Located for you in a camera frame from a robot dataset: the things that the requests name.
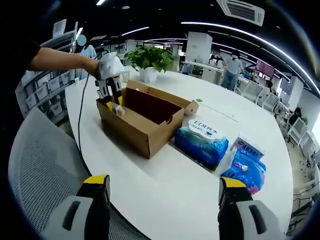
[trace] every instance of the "green plant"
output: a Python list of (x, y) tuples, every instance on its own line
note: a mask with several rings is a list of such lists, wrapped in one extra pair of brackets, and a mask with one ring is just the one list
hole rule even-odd
[(305, 123), (305, 125), (308, 125), (308, 118), (306, 116), (301, 119)]
[(174, 56), (170, 51), (154, 46), (149, 49), (142, 46), (130, 51), (124, 55), (124, 59), (130, 60), (131, 66), (136, 71), (138, 71), (137, 67), (141, 69), (154, 67), (158, 72), (161, 72), (162, 69), (166, 72), (174, 62)]

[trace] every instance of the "white flower pot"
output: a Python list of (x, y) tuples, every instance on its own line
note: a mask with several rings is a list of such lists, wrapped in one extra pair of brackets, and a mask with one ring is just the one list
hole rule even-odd
[(141, 81), (146, 83), (155, 82), (159, 74), (153, 66), (149, 66), (146, 69), (139, 67), (139, 72)]

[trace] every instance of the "open cardboard box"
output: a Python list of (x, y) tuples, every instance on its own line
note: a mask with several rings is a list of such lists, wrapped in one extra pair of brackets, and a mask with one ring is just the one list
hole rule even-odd
[(121, 92), (125, 114), (115, 114), (97, 99), (101, 119), (148, 159), (181, 127), (185, 111), (196, 113), (199, 107), (195, 101), (135, 81), (128, 81)]

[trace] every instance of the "black ceiling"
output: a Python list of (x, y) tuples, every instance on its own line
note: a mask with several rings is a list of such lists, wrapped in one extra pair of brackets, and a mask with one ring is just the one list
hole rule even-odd
[[(221, 27), (182, 25), (181, 22), (221, 24), (241, 29), (273, 43), (296, 60), (313, 80), (320, 81), (318, 57), (320, 36), (317, 32), (319, 27), (314, 22), (315, 16), (318, 14), (317, 7), (308, 9), (310, 6), (307, 4), (292, 4), (290, 0), (280, 1), (281, 5), (272, 0), (242, 1), (249, 2), (265, 10), (263, 26), (260, 27), (250, 22), (224, 15), (216, 0), (106, 0), (100, 6), (96, 5), (98, 0), (47, 0), (41, 5), (34, 3), (38, 8), (33, 17), (39, 26), (36, 32), (36, 38), (39, 42), (44, 42), (52, 37), (52, 26), (61, 19), (68, 19), (69, 23), (79, 21), (79, 26), (83, 27), (82, 33), (87, 39), (107, 35), (104, 39), (96, 40), (92, 43), (96, 45), (105, 40), (110, 40), (110, 43), (121, 43), (127, 39), (184, 39), (189, 31), (204, 32), (210, 34), (212, 41), (215, 43), (247, 52), (282, 72), (298, 74), (307, 80), (304, 73), (289, 60), (273, 48), (251, 36)], [(123, 6), (130, 6), (130, 8), (122, 9)], [(149, 29), (121, 36), (123, 33), (143, 27), (149, 27)], [(308, 35), (310, 41), (305, 38), (304, 32)], [(294, 71), (262, 48), (280, 57)], [(229, 51), (226, 47), (214, 44), (212, 49)], [(308, 83), (308, 85), (311, 87), (312, 92), (319, 97), (312, 84)]]

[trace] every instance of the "blue tissue package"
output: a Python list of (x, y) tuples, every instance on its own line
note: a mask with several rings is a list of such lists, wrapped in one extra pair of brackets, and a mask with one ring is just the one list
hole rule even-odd
[(255, 155), (238, 148), (231, 167), (221, 176), (240, 180), (246, 185), (249, 193), (255, 194), (261, 190), (266, 172), (266, 166)]
[(176, 131), (174, 143), (209, 170), (216, 169), (229, 146), (220, 130), (196, 119)]

